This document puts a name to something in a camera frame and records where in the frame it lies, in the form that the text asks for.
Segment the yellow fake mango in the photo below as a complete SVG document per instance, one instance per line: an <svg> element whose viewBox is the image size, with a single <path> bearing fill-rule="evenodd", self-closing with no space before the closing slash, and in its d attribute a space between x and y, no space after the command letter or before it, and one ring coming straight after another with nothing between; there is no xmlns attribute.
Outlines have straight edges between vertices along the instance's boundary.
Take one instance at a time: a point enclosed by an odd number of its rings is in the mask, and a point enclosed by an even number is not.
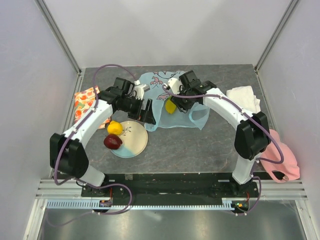
<svg viewBox="0 0 320 240"><path fill-rule="evenodd" d="M168 114L173 114L177 108L177 106L170 99L168 99L165 102L164 106L165 106L165 110Z"/></svg>

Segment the light blue plastic bag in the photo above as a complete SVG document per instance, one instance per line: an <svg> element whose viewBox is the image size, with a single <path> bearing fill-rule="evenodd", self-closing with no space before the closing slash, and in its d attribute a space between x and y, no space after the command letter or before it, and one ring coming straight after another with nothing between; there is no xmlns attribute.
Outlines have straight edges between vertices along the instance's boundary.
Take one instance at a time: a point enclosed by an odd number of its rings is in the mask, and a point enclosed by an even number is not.
<svg viewBox="0 0 320 240"><path fill-rule="evenodd" d="M171 96L163 91L162 85L171 78L179 78L185 72L177 71L154 71L147 72L140 76L141 84L149 85L150 90L144 94L144 99L152 100L152 112L156 124L145 123L144 127L149 132L154 132L157 128L198 128L202 129L209 118L210 109L202 104L195 103L188 112L183 113L177 108L169 113L166 110L167 98Z"/></svg>

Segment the yellow fake lemon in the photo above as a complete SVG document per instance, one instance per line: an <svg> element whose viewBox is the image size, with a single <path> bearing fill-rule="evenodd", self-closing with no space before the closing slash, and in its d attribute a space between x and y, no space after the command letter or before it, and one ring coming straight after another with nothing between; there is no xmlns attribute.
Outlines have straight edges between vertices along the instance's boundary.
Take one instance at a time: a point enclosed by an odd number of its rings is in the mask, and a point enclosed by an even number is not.
<svg viewBox="0 0 320 240"><path fill-rule="evenodd" d="M123 126L121 123L112 120L107 126L107 132L111 135L121 135L123 132Z"/></svg>

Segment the red fake apple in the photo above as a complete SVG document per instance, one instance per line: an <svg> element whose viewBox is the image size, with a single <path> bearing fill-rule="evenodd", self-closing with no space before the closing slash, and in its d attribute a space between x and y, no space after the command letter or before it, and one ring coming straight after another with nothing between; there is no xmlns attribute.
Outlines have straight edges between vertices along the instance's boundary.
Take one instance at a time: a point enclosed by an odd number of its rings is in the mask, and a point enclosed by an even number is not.
<svg viewBox="0 0 320 240"><path fill-rule="evenodd" d="M105 137L103 144L108 149L117 150L121 147L123 142L118 135L109 134Z"/></svg>

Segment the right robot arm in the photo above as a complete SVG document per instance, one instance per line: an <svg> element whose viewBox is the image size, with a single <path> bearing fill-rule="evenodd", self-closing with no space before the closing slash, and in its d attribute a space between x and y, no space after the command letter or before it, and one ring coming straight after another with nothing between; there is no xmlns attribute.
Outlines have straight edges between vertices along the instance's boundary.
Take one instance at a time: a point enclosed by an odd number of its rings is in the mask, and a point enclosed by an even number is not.
<svg viewBox="0 0 320 240"><path fill-rule="evenodd" d="M170 78L162 88L171 94L171 101L179 111L186 113L198 103L218 113L235 129L234 148L238 157L229 191L235 197L242 196L252 179L254 161L271 143L267 116L241 107L211 81L201 81L192 70Z"/></svg>

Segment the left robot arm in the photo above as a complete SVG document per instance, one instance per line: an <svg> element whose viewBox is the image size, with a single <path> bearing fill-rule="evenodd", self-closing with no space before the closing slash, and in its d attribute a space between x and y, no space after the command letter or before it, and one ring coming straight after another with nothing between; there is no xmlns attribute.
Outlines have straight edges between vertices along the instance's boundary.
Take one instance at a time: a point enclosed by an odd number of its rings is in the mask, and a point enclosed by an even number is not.
<svg viewBox="0 0 320 240"><path fill-rule="evenodd" d="M127 113L130 119L155 124L152 100L144 100L144 94L149 89L149 85L138 80L131 82L118 77L113 86L96 93L93 105L71 128L50 137L50 166L57 185L61 184L57 178L58 172L61 172L92 185L92 191L99 197L109 193L106 174L90 165L85 147L98 127L116 111Z"/></svg>

